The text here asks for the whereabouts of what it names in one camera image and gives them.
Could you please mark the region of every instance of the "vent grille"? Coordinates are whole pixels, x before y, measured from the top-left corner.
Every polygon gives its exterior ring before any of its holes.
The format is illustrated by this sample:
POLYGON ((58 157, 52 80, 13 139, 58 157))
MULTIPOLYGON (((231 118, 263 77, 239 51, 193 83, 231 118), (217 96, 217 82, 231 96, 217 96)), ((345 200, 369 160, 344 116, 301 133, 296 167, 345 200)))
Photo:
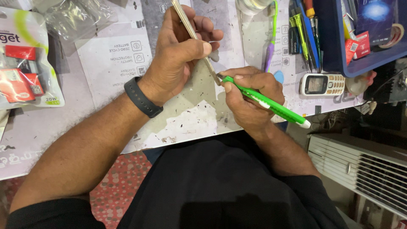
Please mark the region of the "vent grille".
POLYGON ((407 215, 407 167, 362 154, 356 189, 407 215))

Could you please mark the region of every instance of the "blue plastic box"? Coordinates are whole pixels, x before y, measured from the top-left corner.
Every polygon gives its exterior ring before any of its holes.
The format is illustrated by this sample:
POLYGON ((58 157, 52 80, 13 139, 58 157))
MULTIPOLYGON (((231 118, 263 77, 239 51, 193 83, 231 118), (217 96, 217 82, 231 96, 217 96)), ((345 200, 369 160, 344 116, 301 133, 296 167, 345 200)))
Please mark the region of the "blue plastic box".
MULTIPOLYGON (((381 52, 371 52, 361 59, 352 60, 347 66, 341 0, 314 0, 314 9, 315 15, 319 17, 324 71, 356 77, 407 55, 407 33, 405 33, 397 45, 381 52)), ((398 15, 399 24, 407 29, 407 0, 398 0, 398 15)))

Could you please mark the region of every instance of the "air cooler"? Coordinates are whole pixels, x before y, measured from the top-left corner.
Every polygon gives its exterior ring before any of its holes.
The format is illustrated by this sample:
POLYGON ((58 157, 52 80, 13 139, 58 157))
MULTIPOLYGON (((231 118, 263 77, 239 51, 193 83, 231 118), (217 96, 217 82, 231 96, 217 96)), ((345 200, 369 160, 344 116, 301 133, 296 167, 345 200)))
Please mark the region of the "air cooler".
POLYGON ((308 155, 324 176, 407 218, 407 150, 342 134, 313 134, 308 155))

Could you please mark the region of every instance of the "tape roll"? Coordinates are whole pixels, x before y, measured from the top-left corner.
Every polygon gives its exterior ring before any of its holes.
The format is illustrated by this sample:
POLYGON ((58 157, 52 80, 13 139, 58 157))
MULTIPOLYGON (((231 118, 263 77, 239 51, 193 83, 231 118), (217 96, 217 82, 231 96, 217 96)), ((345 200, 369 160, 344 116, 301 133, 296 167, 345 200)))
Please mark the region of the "tape roll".
POLYGON ((379 45, 380 48, 391 48, 395 46, 404 36, 404 27, 401 24, 392 25, 392 36, 387 44, 379 45))

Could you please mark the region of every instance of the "qr code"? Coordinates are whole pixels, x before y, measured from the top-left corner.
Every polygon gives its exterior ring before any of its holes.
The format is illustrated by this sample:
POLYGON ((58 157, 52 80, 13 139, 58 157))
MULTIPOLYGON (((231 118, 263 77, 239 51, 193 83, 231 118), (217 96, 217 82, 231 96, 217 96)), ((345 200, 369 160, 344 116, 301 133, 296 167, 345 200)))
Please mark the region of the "qr code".
POLYGON ((33 91, 34 94, 42 94, 41 87, 38 85, 30 85, 31 90, 33 91))
POLYGON ((352 52, 355 52, 358 46, 359 46, 358 44, 353 43, 353 44, 352 44, 352 47, 350 48, 350 50, 351 50, 352 52))
POLYGON ((4 71, 4 73, 6 74, 7 79, 10 81, 21 81, 18 71, 16 70, 4 71))

